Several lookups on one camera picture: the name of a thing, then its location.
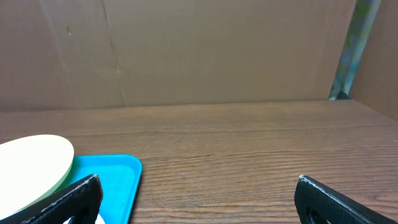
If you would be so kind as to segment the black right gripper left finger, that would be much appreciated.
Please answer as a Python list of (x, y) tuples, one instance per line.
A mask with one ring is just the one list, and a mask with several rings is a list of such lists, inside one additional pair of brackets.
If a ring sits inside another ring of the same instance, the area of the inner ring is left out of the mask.
[(1, 224), (95, 224), (103, 200), (100, 178), (90, 174), (1, 220)]

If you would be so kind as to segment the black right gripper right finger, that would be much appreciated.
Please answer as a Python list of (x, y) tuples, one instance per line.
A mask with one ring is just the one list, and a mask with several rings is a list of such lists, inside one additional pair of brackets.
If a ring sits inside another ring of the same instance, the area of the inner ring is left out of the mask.
[(302, 224), (397, 224), (307, 175), (298, 178), (294, 203)]

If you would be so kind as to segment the white plate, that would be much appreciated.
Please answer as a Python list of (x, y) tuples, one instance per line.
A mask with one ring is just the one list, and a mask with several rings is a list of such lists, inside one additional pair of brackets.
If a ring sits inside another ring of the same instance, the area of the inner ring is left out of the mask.
[[(68, 220), (64, 221), (63, 224), (71, 224), (71, 220), (72, 218), (69, 218)], [(95, 224), (105, 224), (105, 221), (100, 214), (97, 215)]]

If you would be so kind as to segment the yellow plate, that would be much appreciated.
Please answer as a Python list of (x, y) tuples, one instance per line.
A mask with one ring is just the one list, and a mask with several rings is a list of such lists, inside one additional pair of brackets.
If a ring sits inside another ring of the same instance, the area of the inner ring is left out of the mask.
[(40, 134), (1, 144), (1, 218), (48, 197), (72, 168), (74, 148), (61, 136)]

